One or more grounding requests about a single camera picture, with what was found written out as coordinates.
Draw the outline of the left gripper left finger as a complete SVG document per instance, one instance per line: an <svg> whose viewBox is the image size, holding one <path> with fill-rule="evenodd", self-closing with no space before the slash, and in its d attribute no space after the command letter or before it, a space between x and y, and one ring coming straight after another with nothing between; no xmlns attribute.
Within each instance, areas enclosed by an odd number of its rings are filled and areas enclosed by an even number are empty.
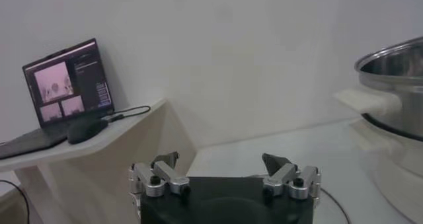
<svg viewBox="0 0 423 224"><path fill-rule="evenodd" d="M148 165L134 163L130 167L130 181L133 194L145 194L159 198L165 194L166 187L172 194L185 196L190 193L190 179L175 171L179 153L173 151L158 155Z"/></svg>

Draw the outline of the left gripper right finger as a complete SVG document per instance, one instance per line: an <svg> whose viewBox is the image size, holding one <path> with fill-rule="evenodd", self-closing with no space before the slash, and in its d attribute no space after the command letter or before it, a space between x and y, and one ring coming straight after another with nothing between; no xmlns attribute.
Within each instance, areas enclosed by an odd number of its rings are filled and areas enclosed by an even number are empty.
<svg viewBox="0 0 423 224"><path fill-rule="evenodd" d="M262 154L262 161L268 171L263 178L265 200L273 200L285 193L295 200L320 200L321 172L317 167L300 169L287 158L268 153Z"/></svg>

